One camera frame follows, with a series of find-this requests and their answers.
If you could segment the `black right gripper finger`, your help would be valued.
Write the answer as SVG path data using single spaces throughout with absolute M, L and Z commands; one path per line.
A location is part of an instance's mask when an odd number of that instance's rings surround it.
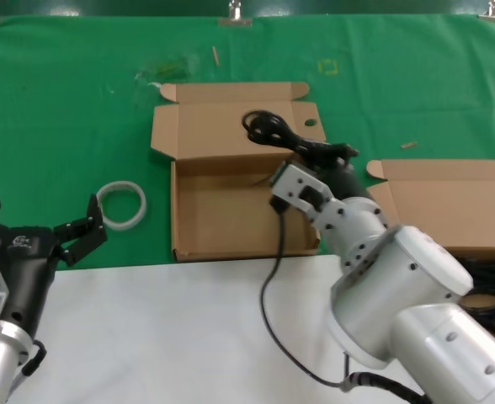
M 331 169 L 335 167 L 332 154 L 300 154 L 300 160 L 308 169 Z
M 349 165 L 352 158 L 359 155 L 359 151 L 346 143 L 332 145 L 332 155 L 341 165 Z

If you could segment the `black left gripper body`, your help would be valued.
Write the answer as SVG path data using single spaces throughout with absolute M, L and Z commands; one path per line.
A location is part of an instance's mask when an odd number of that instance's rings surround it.
M 0 320 L 36 335 L 59 260 L 50 228 L 0 225 L 0 272 L 8 287 Z

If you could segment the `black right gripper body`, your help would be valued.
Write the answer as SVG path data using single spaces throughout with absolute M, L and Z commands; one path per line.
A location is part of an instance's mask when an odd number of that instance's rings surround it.
M 370 197 L 369 191 L 361 183 L 350 163 L 335 162 L 331 166 L 321 167 L 318 169 L 317 177 L 330 188 L 335 199 Z

